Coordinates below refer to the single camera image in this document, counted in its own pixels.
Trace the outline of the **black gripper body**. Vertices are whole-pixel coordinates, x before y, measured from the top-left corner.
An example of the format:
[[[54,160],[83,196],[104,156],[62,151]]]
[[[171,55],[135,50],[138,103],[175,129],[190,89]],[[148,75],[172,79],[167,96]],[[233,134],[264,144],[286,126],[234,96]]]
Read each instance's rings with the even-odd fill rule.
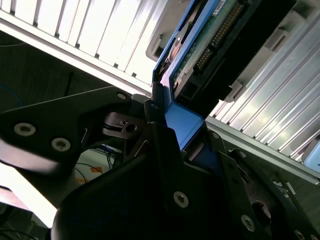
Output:
[[[210,171],[178,157],[140,156],[71,193],[53,240],[237,240]]]

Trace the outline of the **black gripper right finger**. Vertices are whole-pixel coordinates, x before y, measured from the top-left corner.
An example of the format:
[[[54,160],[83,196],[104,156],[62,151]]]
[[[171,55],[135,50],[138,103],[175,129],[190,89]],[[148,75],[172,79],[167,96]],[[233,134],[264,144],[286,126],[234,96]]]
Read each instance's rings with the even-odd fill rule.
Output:
[[[308,217],[242,149],[227,151],[222,138],[207,128],[186,146],[187,161],[214,174],[226,209],[221,216],[238,240],[318,240]]]

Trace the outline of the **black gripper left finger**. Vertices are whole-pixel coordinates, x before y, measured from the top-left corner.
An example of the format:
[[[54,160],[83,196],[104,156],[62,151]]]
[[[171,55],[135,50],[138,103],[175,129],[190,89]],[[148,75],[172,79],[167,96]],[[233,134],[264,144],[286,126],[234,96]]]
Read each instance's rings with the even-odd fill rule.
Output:
[[[159,100],[139,102],[108,86],[0,114],[0,161],[43,176],[68,176],[80,155],[123,139],[124,157],[179,156]]]

